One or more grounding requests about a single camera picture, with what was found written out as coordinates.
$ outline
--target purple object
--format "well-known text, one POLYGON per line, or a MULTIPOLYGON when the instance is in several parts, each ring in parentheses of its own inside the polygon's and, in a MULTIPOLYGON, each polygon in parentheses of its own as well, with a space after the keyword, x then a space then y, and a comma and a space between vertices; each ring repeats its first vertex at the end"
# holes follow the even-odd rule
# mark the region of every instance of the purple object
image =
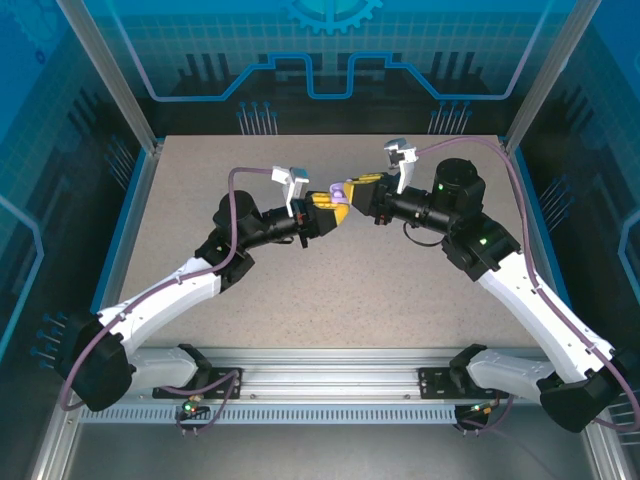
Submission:
POLYGON ((329 187, 329 194, 331 195, 331 203, 346 203, 349 204, 347 194, 344 193, 344 183, 334 183, 329 187))

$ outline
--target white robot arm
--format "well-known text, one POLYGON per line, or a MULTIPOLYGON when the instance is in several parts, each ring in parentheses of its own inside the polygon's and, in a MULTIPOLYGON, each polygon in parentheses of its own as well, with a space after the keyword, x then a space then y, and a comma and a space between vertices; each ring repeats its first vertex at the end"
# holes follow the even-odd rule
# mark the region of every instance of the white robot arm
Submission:
POLYGON ((56 371, 67 378, 80 351, 103 327, 110 333, 96 344, 73 379, 73 388, 92 410, 115 403, 130 389, 172 385, 193 387, 202 359, 193 348, 175 348, 153 356, 137 349, 154 332, 195 304, 224 292, 253 266, 247 250, 267 243, 285 243, 298 236, 323 236, 336 228, 352 205, 376 224, 393 218, 413 228, 445 235, 442 249, 453 265, 478 281, 500 300, 529 331, 546 353, 548 362, 508 357, 473 345, 451 362, 451 377, 460 388, 472 384, 496 389, 542 404, 561 426, 581 431, 620 393, 619 384, 596 355, 540 298, 544 291, 573 326, 623 373, 639 363, 629 351, 612 346, 589 329, 540 278, 532 288, 518 242, 497 222, 482 213, 484 181, 473 164, 448 159, 436 170, 431 192, 409 187, 415 147, 406 141, 385 145, 398 175, 369 174, 334 184, 329 193, 306 193, 304 171, 274 167, 272 178, 281 183, 286 206, 260 213, 251 196, 235 192, 238 248, 230 255, 230 202, 225 196, 214 215, 216 229, 182 267, 166 279, 98 316, 69 319, 56 359, 56 371), (215 273, 212 266, 229 255, 233 259, 215 273))
POLYGON ((109 407, 129 390, 167 385, 194 390, 203 387, 203 381, 206 385, 211 365, 190 345, 152 355, 140 355, 138 348, 189 308, 241 280, 254 264, 249 249, 291 243, 295 237, 306 248, 308 239, 335 229, 349 211, 348 204, 333 203, 329 193, 307 193, 304 170, 274 167, 272 179, 283 185, 284 207, 260 213, 251 195, 236 191, 232 225, 226 195, 213 217, 216 229, 182 267, 95 316, 69 317, 54 368, 91 410, 109 407), (237 246, 231 253, 234 235, 237 246), (89 354, 79 360, 85 349, 89 354))

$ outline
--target beige work surface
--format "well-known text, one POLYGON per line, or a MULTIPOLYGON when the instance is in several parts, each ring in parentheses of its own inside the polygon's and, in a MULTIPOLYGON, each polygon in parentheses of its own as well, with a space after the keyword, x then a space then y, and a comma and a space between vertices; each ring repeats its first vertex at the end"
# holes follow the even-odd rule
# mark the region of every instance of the beige work surface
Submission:
MULTIPOLYGON (((411 136, 419 148, 447 137, 411 136)), ((392 136, 188 136, 166 139, 129 265, 126 299, 182 265, 213 229, 211 217, 236 166, 307 169, 310 188, 387 167, 392 136)), ((485 212, 520 241, 520 219, 501 160, 463 144, 418 160, 411 185, 431 189, 441 160, 472 160, 487 183, 485 212)), ((268 176, 239 174, 261 211, 283 205, 268 176)), ((454 268, 440 248, 422 248, 402 222, 376 226, 352 209, 338 229, 293 245, 251 251, 256 264, 223 295, 162 328, 148 346, 198 347, 525 347, 535 342, 511 313, 454 268)), ((410 232, 435 241, 433 232, 410 232)))

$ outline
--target wall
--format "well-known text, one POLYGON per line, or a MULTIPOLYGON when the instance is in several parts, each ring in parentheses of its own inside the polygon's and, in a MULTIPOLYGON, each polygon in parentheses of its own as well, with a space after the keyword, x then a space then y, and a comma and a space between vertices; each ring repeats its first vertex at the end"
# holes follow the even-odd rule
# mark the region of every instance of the wall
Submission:
POLYGON ((543 209, 557 212, 549 227, 574 309, 616 346, 636 347, 639 15, 633 0, 602 2, 522 145, 543 209))
POLYGON ((0 105, 0 465, 10 480, 29 475, 57 397, 49 319, 89 308, 139 145, 52 0, 0 1, 0 105))
POLYGON ((159 135, 504 133, 573 3, 88 6, 159 135))

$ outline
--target cable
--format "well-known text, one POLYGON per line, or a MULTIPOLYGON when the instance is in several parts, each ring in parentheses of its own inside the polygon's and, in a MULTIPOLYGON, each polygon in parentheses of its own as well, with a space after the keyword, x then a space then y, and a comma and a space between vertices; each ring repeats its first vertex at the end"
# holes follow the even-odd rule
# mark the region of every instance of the cable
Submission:
POLYGON ((523 450, 524 452, 526 452, 527 454, 529 454, 529 456, 538 464, 540 465, 540 467, 542 467, 542 469, 547 472, 549 474, 549 476, 551 478, 554 478, 555 480, 561 480, 560 477, 558 475, 556 475, 555 473, 553 473, 553 471, 542 461, 542 459, 540 457, 538 457, 535 453, 533 453, 533 451, 531 451, 531 449, 529 447, 527 447, 524 443, 522 443, 518 438, 509 435, 507 433, 504 433, 500 430, 489 430, 487 428, 482 428, 482 424, 478 423, 478 422, 474 422, 473 420, 462 420, 463 423, 466 423, 467 425, 472 425, 474 427, 479 427, 477 432, 478 433, 483 433, 483 432, 490 432, 493 433, 495 435, 498 435, 502 438, 504 438, 505 440, 508 440, 509 442, 517 445, 518 447, 520 447, 521 450, 523 450))
POLYGON ((422 242, 419 242, 417 240, 414 240, 409 235, 409 232, 407 232, 407 225, 409 225, 407 222, 404 222, 404 224, 402 225, 402 231, 404 232, 404 236, 407 237, 409 240, 411 240, 416 245, 418 245, 420 247, 437 247, 438 245, 440 245, 442 243, 442 240, 439 240, 439 241, 437 241, 435 243, 422 243, 422 242))
POLYGON ((498 417, 498 420, 493 422, 491 425, 484 426, 482 428, 483 432, 491 432, 492 430, 495 430, 496 428, 498 428, 502 424, 502 422, 505 421, 505 419, 507 418, 507 416, 511 412, 511 409, 513 408, 513 401, 515 400, 515 398, 516 397, 514 395, 509 395, 509 399, 507 400, 507 406, 504 409, 504 411, 502 412, 502 414, 498 417))
MULTIPOLYGON (((229 172, 229 210, 231 213, 231 246, 229 248, 229 254, 227 255, 227 258, 225 258, 218 265, 215 265, 211 268, 205 268, 204 270, 199 270, 197 272, 192 272, 186 275, 182 275, 180 277, 180 282, 184 280, 189 280, 191 278, 200 277, 202 275, 208 275, 209 273, 217 272, 218 270, 221 270, 222 268, 226 267, 229 264, 229 262, 231 262, 231 259, 233 258, 233 256, 236 254, 236 249, 238 248, 238 226, 236 225, 236 221, 237 221, 236 196, 233 188, 233 178, 236 173, 241 173, 241 172, 271 175, 272 170, 267 168, 236 167, 229 172)), ((100 332, 98 332, 98 334, 95 337, 93 337, 93 339, 91 339, 91 341, 87 344, 87 346, 84 347, 82 352, 80 352, 80 355, 78 355, 78 358, 76 359, 73 366, 71 367, 71 370, 69 371, 69 375, 67 375, 67 378, 64 381, 64 385, 62 386, 62 390, 60 392, 60 399, 59 399, 60 408, 62 408, 62 410, 68 412, 68 411, 80 408, 82 405, 84 405, 84 402, 78 402, 74 405, 69 405, 69 397, 71 396, 71 385, 73 384, 73 381, 75 380, 76 375, 80 370, 80 367, 82 366, 86 358, 89 356, 89 354, 93 351, 93 349, 98 344, 98 342, 100 342, 100 340, 102 340, 107 335, 107 333, 109 333, 109 331, 111 331, 118 324, 118 322, 124 321, 126 319, 127 314, 131 313, 131 311, 135 307, 140 305, 147 298, 177 283, 179 283, 179 281, 177 278, 174 277, 170 280, 167 280, 166 282, 163 282, 149 289, 148 291, 146 291, 145 293, 137 297, 135 300, 133 300, 129 305, 127 305, 122 310, 122 312, 116 315, 116 317, 113 320, 111 320, 107 325, 105 325, 105 327, 102 330, 100 330, 100 332)))
POLYGON ((629 383, 624 379, 624 377, 622 376, 620 371, 615 367, 615 365, 609 361, 609 359, 595 346, 595 344, 591 340, 589 340, 589 338, 586 335, 584 335, 580 331, 578 327, 576 327, 575 325, 573 325, 573 323, 571 323, 571 321, 567 318, 567 316, 556 306, 555 303, 553 303, 553 301, 544 292, 544 290, 540 288, 540 283, 536 278, 536 270, 535 270, 535 264, 533 261, 533 253, 531 251, 531 244, 529 242, 529 224, 527 221, 527 210, 525 208, 522 185, 520 184, 518 175, 516 174, 515 168, 513 167, 513 164, 511 163, 511 161, 509 160, 509 157, 507 157, 507 155, 502 151, 500 147, 498 147, 491 141, 482 137, 470 137, 470 136, 457 137, 451 140, 445 140, 444 142, 440 142, 430 147, 423 148, 422 150, 418 150, 416 152, 416 155, 435 152, 437 150, 440 150, 441 148, 448 147, 451 145, 456 145, 458 143, 465 143, 465 142, 475 142, 490 148, 496 154, 498 154, 498 156, 504 162, 505 167, 507 168, 507 173, 509 174, 509 179, 511 180, 511 184, 514 186, 514 190, 516 194, 516 204, 518 205, 520 218, 522 219, 522 236, 524 240, 523 243, 524 243, 525 265, 527 267, 529 280, 531 281, 531 284, 533 285, 534 290, 536 290, 536 292, 540 295, 540 298, 542 299, 542 301, 551 309, 551 311, 553 311, 553 313, 560 319, 560 321, 562 321, 562 323, 564 323, 566 327, 569 330, 571 330, 571 332, 576 337, 578 337, 578 339, 587 347, 587 349, 591 351, 596 356, 596 358, 598 358, 598 360, 602 362, 602 364, 605 367, 607 367, 607 369, 611 372, 611 374, 614 376, 616 381, 622 387, 622 390, 624 391, 624 393, 629 398, 629 403, 631 404, 631 407, 633 409, 633 414, 634 414, 634 422, 631 426, 626 426, 626 427, 620 426, 614 423, 605 422, 604 420, 601 420, 599 418, 596 418, 594 422, 604 427, 616 430, 618 432, 631 432, 634 430, 638 430, 640 428, 640 404, 638 404, 638 399, 633 394, 633 390, 631 389, 631 386, 629 385, 629 383))
MULTIPOLYGON (((226 382, 227 380, 229 380, 231 378, 231 384, 229 385, 229 388, 227 389, 227 392, 224 395, 224 399, 222 400, 222 403, 220 404, 220 407, 218 408, 218 411, 211 418, 211 420, 209 420, 209 422, 207 422, 202 427, 198 427, 196 430, 194 430, 194 433, 203 432, 203 431, 213 427, 213 424, 216 423, 218 421, 218 419, 220 418, 220 415, 222 415, 222 411, 224 410, 224 407, 227 405, 227 402, 229 401, 229 398, 231 397, 231 392, 233 392, 233 388, 235 387, 235 382, 236 382, 236 379, 238 378, 238 375, 240 375, 240 374, 238 373, 237 370, 232 370, 231 372, 227 373, 224 377, 216 380, 213 383, 210 383, 206 387, 198 388, 196 390, 182 390, 180 388, 174 388, 174 387, 168 387, 168 386, 160 387, 160 388, 162 388, 166 392, 175 393, 175 394, 178 394, 178 395, 200 395, 202 393, 208 392, 209 390, 213 390, 214 388, 216 388, 217 386, 223 384, 224 382, 226 382)), ((176 426, 178 428, 182 429, 182 432, 184 434, 184 432, 186 431, 186 428, 184 428, 184 425, 180 422, 179 418, 176 418, 176 426)))

